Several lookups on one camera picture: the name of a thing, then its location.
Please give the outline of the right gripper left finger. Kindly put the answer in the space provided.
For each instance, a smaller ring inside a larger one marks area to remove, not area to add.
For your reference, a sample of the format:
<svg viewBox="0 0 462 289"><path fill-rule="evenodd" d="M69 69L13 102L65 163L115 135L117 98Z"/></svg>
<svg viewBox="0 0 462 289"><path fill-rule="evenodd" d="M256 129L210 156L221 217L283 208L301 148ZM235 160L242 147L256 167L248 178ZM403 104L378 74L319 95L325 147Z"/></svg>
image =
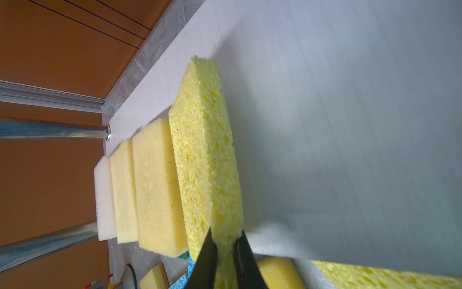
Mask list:
<svg viewBox="0 0 462 289"><path fill-rule="evenodd" d="M214 289L218 250L209 229L184 289Z"/></svg>

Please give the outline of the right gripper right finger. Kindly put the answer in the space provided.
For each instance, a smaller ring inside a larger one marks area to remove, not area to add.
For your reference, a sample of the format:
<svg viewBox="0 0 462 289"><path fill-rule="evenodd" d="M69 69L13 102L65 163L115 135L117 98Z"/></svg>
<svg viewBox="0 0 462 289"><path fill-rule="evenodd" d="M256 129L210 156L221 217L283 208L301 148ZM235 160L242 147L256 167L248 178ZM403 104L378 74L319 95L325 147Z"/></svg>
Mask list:
<svg viewBox="0 0 462 289"><path fill-rule="evenodd" d="M244 231L233 246L233 262L239 289L268 289Z"/></svg>

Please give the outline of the yellow-green sponge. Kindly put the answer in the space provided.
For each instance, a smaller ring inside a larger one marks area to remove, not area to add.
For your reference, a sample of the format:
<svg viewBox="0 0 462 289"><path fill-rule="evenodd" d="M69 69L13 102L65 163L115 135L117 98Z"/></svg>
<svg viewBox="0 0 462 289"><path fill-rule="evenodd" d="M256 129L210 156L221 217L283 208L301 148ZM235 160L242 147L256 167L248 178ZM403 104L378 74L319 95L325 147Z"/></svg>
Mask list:
<svg viewBox="0 0 462 289"><path fill-rule="evenodd" d="M460 289L462 280L447 276L315 261L338 289Z"/></svg>
<svg viewBox="0 0 462 289"><path fill-rule="evenodd" d="M243 199L226 101L214 60L194 56L169 112L188 248L197 261L208 232L217 246L214 287L238 286L233 246Z"/></svg>

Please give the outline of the pale pink foam sponge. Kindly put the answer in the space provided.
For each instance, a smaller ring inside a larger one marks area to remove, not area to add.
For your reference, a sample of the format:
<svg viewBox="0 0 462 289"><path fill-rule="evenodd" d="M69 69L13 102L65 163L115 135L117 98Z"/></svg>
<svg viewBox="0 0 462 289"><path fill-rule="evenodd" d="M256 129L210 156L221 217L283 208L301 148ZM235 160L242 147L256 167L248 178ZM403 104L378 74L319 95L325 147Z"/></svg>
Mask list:
<svg viewBox="0 0 462 289"><path fill-rule="evenodd" d="M117 237L111 163L103 156L94 168L97 238L100 242Z"/></svg>

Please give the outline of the yellow foam sponge front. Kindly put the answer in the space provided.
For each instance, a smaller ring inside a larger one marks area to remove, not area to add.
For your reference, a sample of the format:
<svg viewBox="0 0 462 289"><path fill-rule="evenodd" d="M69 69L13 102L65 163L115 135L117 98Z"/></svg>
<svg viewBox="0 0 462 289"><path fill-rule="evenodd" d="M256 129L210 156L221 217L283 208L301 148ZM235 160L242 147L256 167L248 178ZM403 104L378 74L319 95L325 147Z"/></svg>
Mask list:
<svg viewBox="0 0 462 289"><path fill-rule="evenodd" d="M126 139L110 156L117 242L138 241L137 201L132 140Z"/></svg>

